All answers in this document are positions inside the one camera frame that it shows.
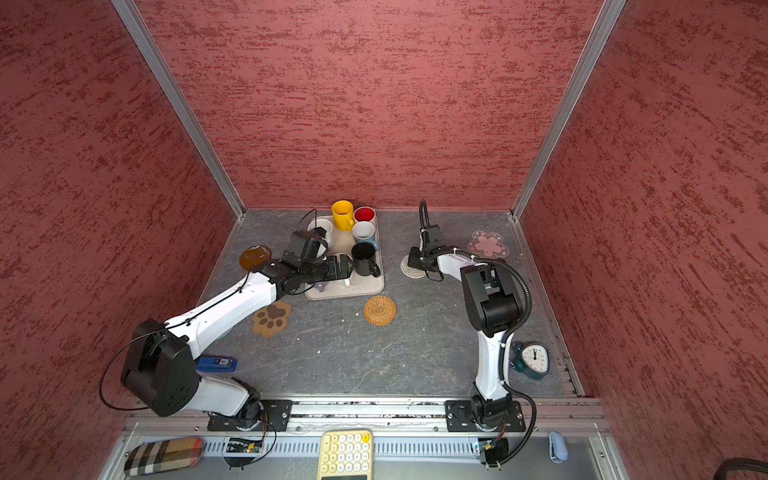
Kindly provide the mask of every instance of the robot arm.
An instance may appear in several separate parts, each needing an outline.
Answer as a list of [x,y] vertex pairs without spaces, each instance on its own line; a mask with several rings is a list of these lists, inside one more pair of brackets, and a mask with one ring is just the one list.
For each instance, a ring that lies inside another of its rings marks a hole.
[[[164,325],[154,320],[139,325],[123,366],[123,385],[160,416],[199,409],[231,417],[238,428],[254,427],[259,393],[244,382],[199,374],[194,360],[242,319],[302,284],[349,278],[353,263],[347,255],[317,258],[320,245],[327,251],[324,234],[294,231],[282,259],[254,266],[229,289]],[[271,256],[264,251],[265,258]]]
[[[478,333],[478,374],[472,397],[472,412],[481,427],[493,426],[512,411],[509,387],[507,344],[513,332],[525,322],[530,310],[530,294],[519,273],[504,260],[479,259],[456,247],[447,247],[440,227],[429,224],[422,201],[421,241],[409,254],[408,265],[425,272],[446,274],[462,281],[467,316]],[[519,300],[517,286],[525,297]]]

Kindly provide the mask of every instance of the red mug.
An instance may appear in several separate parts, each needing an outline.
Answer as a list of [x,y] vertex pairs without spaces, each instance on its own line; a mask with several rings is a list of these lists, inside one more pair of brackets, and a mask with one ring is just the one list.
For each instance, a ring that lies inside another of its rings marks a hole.
[[360,207],[355,209],[355,222],[373,222],[376,218],[376,210],[371,207]]

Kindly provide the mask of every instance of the black mug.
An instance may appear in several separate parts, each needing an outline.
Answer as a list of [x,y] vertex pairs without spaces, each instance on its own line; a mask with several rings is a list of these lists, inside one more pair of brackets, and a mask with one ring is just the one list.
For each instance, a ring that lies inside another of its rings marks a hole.
[[373,259],[375,255],[376,247],[368,242],[361,242],[352,247],[352,258],[355,260],[355,271],[358,275],[373,275],[374,278],[379,278],[382,271]]

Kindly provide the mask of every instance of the pink flower coaster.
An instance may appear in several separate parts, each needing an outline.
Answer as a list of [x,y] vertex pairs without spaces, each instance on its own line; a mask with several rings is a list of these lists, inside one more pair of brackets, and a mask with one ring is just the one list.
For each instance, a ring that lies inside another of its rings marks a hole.
[[509,249],[504,245],[504,238],[498,233],[486,233],[480,230],[472,234],[472,240],[467,243],[470,252],[485,258],[504,258],[509,255]]

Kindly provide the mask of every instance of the blue case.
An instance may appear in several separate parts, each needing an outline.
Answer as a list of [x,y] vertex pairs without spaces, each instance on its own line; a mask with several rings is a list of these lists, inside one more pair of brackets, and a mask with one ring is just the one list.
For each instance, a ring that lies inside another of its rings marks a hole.
[[197,371],[203,373],[234,372],[237,360],[228,356],[201,356],[197,360]]
[[560,432],[549,432],[549,458],[555,463],[568,460],[568,447]]

